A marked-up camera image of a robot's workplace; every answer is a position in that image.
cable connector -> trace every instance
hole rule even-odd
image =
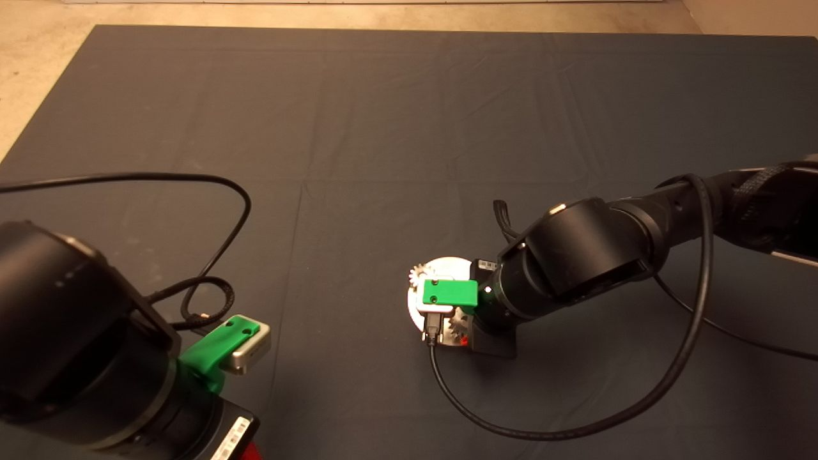
[[[443,313],[425,313],[423,319],[423,339],[428,346],[435,346],[438,337],[443,334]]]

dark gray cloth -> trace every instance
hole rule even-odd
[[[275,334],[225,391],[262,418],[268,459],[804,459],[818,449],[816,365],[711,330],[625,425],[550,444],[483,432],[440,394],[405,294],[413,264],[494,257],[492,199],[523,228],[561,201],[799,159],[818,152],[816,126],[814,38],[100,26],[0,178],[144,169],[247,187],[254,211],[213,274]],[[0,209],[91,242],[147,293],[195,274],[239,204],[215,186],[130,183]],[[664,270],[688,299],[698,250]],[[815,270],[720,243],[713,284],[716,320],[818,350]],[[202,291],[195,309],[215,308]],[[477,413],[555,430],[644,395],[688,320],[643,282],[521,327],[516,360],[440,361]],[[90,456],[8,427],[0,442],[3,458]]]

black cable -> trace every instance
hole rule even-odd
[[[497,220],[497,225],[500,227],[500,232],[502,232],[506,241],[511,243],[513,240],[519,237],[519,234],[511,228],[509,207],[503,200],[495,200],[492,204],[494,206],[494,219]]]
[[[656,404],[667,393],[667,391],[670,390],[670,388],[676,382],[676,379],[681,374],[681,371],[685,368],[687,360],[690,357],[690,354],[693,352],[696,338],[699,335],[702,318],[704,316],[704,306],[707,302],[708,293],[710,291],[710,278],[713,262],[713,218],[710,195],[708,194],[707,186],[700,177],[693,174],[687,174],[683,177],[683,179],[689,182],[696,190],[696,193],[699,195],[699,203],[701,204],[702,209],[702,249],[701,260],[699,262],[699,285],[696,291],[696,304],[694,312],[690,318],[690,325],[687,327],[685,338],[682,341],[679,350],[676,352],[676,356],[673,358],[670,367],[667,369],[659,383],[646,396],[630,407],[597,422],[589,423],[585,426],[562,431],[516,430],[504,426],[498,426],[483,420],[476,414],[472,413],[457,399],[452,391],[449,390],[446,382],[443,380],[443,376],[440,374],[437,357],[435,356],[435,345],[437,341],[434,339],[427,340],[426,343],[429,346],[429,361],[432,363],[434,377],[438,381],[438,385],[443,391],[443,394],[446,395],[446,398],[450,403],[452,403],[458,412],[463,414],[463,416],[468,418],[475,425],[497,435],[529,441],[571,440],[583,436],[593,435],[600,431],[619,425],[620,423],[631,420]]]
[[[190,289],[194,286],[199,286],[200,284],[212,284],[222,290],[224,293],[224,305],[222,308],[218,312],[213,313],[208,317],[188,318],[185,321],[171,322],[170,326],[177,331],[185,331],[188,329],[209,326],[210,324],[220,321],[224,315],[230,311],[230,308],[233,306],[233,302],[236,301],[236,293],[233,291],[233,286],[230,286],[229,282],[224,281],[220,277],[205,276],[188,278],[172,286],[160,289],[153,294],[146,295],[145,300],[149,304],[155,304],[156,302],[165,300],[178,294],[179,292]]]
[[[679,306],[681,306],[682,308],[686,309],[689,312],[693,311],[693,309],[688,304],[686,304],[685,301],[682,300],[681,297],[679,297],[679,295],[676,292],[674,292],[673,289],[671,289],[671,287],[668,286],[667,283],[665,283],[665,281],[662,278],[660,278],[658,274],[654,275],[654,280],[656,281],[657,284],[659,284],[659,287],[662,288],[662,291],[665,291],[665,294],[669,295],[671,297],[671,299],[673,299],[673,301],[675,301]],[[749,339],[748,337],[742,336],[738,332],[733,332],[730,329],[727,329],[726,327],[723,327],[723,326],[719,325],[717,322],[714,322],[714,321],[712,321],[712,320],[710,320],[710,319],[708,319],[706,317],[703,318],[702,320],[708,326],[716,329],[717,331],[721,332],[722,334],[733,337],[736,340],[740,340],[740,341],[744,342],[747,345],[752,345],[752,346],[758,347],[758,348],[763,349],[763,350],[771,351],[773,353],[786,354],[786,355],[792,356],[794,358],[808,359],[810,361],[818,361],[818,354],[807,353],[806,351],[801,351],[801,350],[793,350],[793,349],[786,348],[786,347],[783,347],[783,346],[768,344],[768,343],[762,342],[760,340]]]
[[[72,176],[65,178],[40,179],[20,183],[0,184],[0,193],[25,192],[29,190],[39,190],[54,187],[68,187],[72,185],[82,185],[89,183],[111,183],[130,181],[216,183],[231,188],[233,191],[235,191],[241,196],[241,199],[244,201],[244,209],[241,211],[241,216],[239,216],[239,219],[236,221],[236,224],[233,226],[233,229],[230,231],[230,233],[227,234],[227,237],[224,239],[224,242],[216,250],[216,253],[213,254],[210,260],[208,260],[207,264],[205,264],[204,267],[199,271],[198,275],[199,277],[207,275],[210,272],[210,269],[213,268],[213,266],[216,264],[216,262],[218,262],[218,260],[221,259],[224,252],[227,250],[230,244],[233,243],[233,240],[236,239],[236,235],[239,234],[241,228],[244,227],[245,222],[247,221],[247,218],[250,214],[250,208],[252,207],[250,195],[244,188],[242,188],[239,184],[233,182],[230,179],[222,178],[219,176],[213,176],[211,174],[152,173],[152,172],[86,174],[81,176]],[[179,311],[181,312],[182,317],[185,319],[185,321],[188,321],[191,324],[195,323],[196,324],[195,327],[201,327],[200,323],[198,322],[198,320],[196,320],[196,318],[203,317],[201,317],[200,315],[191,314],[190,310],[188,309],[191,297],[196,292],[197,286],[198,286],[197,284],[194,284],[187,291],[185,297],[182,299],[182,305],[179,307]]]

black cylindrical housing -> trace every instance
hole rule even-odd
[[[35,401],[132,308],[81,242],[23,222],[0,225],[0,389]]]
[[[540,220],[525,243],[555,297],[572,302],[643,273],[645,255],[601,199]]]

circular white plate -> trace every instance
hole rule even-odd
[[[468,281],[471,270],[471,261],[460,257],[439,257],[425,264],[431,270],[431,274],[420,276],[420,283],[417,289],[409,286],[407,292],[407,306],[409,316],[415,323],[419,331],[423,331],[423,315],[417,310],[418,305],[423,304],[423,280],[424,279],[451,279],[457,281]],[[443,335],[439,343],[443,345],[462,346],[460,340],[452,334],[449,328],[448,318],[443,319]]]

